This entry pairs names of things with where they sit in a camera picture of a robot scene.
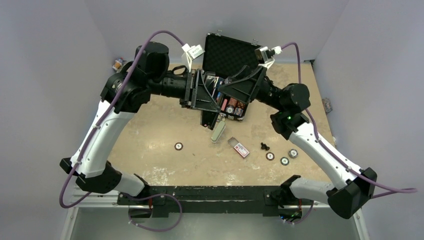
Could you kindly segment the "green stapler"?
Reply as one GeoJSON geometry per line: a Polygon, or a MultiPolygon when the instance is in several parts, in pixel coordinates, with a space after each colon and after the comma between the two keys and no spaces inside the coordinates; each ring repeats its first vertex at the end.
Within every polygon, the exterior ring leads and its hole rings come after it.
{"type": "Polygon", "coordinates": [[[213,128],[213,132],[210,138],[210,141],[212,143],[217,143],[221,135],[223,134],[224,130],[226,128],[226,122],[225,117],[222,115],[219,115],[216,121],[216,124],[213,128]]]}

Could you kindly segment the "black stapler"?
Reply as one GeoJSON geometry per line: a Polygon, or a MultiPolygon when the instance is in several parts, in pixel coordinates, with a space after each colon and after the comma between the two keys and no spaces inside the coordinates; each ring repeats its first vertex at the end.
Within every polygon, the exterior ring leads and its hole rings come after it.
{"type": "Polygon", "coordinates": [[[200,125],[204,128],[208,128],[209,130],[213,130],[215,128],[219,116],[220,112],[201,110],[200,125]]]}

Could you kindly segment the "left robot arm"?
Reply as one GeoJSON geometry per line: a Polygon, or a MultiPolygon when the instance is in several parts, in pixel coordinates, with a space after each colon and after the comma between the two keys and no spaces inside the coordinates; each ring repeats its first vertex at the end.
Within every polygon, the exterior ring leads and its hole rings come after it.
{"type": "Polygon", "coordinates": [[[106,82],[91,129],[76,153],[60,161],[60,167],[76,177],[86,192],[128,194],[138,205],[149,199],[148,184],[136,174],[116,170],[108,157],[124,127],[152,95],[179,99],[183,108],[199,110],[200,123],[213,129],[220,106],[206,85],[208,72],[193,70],[191,63],[204,50],[200,45],[182,47],[183,72],[169,70],[169,49],[159,42],[139,46],[136,58],[106,82]]]}

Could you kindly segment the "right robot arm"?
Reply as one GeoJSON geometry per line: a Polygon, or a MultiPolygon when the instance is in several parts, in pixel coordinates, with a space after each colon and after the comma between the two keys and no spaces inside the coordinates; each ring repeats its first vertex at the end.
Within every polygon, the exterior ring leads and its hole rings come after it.
{"type": "Polygon", "coordinates": [[[292,204],[307,199],[329,205],[343,219],[351,218],[374,195],[377,173],[370,167],[363,169],[347,159],[317,131],[311,117],[304,111],[311,105],[310,92],[303,83],[290,83],[279,88],[267,76],[267,69],[259,66],[249,75],[243,68],[218,91],[244,104],[257,100],[277,110],[270,115],[277,134],[300,148],[327,175],[329,182],[308,180],[293,175],[281,184],[280,193],[273,197],[279,203],[292,204]]]}

